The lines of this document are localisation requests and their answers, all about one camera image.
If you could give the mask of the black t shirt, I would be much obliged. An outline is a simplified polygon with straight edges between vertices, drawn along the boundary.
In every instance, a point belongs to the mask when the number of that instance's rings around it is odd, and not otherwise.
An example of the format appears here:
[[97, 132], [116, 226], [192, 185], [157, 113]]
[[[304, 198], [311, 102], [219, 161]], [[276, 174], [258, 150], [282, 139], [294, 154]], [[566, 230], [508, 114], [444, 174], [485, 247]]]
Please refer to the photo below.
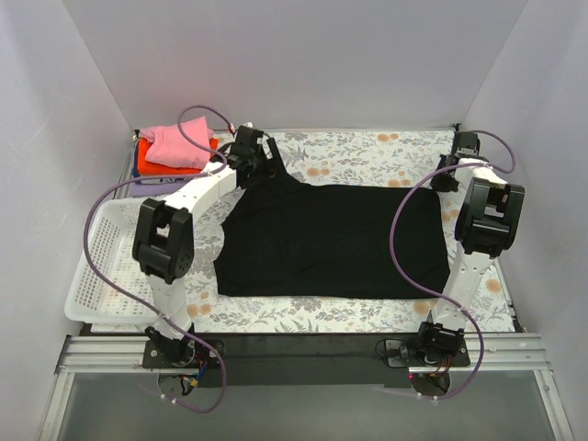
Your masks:
[[312, 186], [270, 149], [275, 173], [248, 187], [222, 224], [214, 262], [228, 297], [419, 300], [444, 289], [447, 245], [435, 191]]

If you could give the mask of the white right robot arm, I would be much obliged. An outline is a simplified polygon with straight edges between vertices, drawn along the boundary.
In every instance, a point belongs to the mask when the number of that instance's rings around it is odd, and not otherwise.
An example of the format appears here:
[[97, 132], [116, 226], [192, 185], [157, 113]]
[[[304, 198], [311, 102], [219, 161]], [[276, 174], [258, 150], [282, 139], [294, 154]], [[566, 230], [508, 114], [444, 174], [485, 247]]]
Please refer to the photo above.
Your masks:
[[451, 151], [443, 155], [432, 179], [441, 192], [466, 189], [454, 238], [457, 251], [438, 300], [421, 323], [417, 357], [436, 365], [466, 353], [464, 334], [469, 309], [482, 277], [501, 253], [513, 245], [526, 196], [524, 187], [500, 178], [481, 156], [480, 130], [458, 131]]

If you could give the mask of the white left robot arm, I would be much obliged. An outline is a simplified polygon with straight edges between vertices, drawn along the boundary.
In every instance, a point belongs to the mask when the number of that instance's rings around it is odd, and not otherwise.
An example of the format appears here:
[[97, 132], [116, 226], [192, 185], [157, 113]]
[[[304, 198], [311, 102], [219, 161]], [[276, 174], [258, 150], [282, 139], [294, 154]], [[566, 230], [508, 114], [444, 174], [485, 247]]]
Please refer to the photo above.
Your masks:
[[224, 195], [275, 173], [273, 156], [266, 154], [267, 136], [251, 124], [219, 148], [227, 162], [209, 162], [200, 174], [175, 193], [145, 199], [137, 220], [132, 257], [139, 263], [158, 310], [156, 325], [145, 330], [158, 353], [178, 368], [196, 354], [186, 336], [193, 331], [187, 311], [184, 277], [194, 260], [194, 223]]

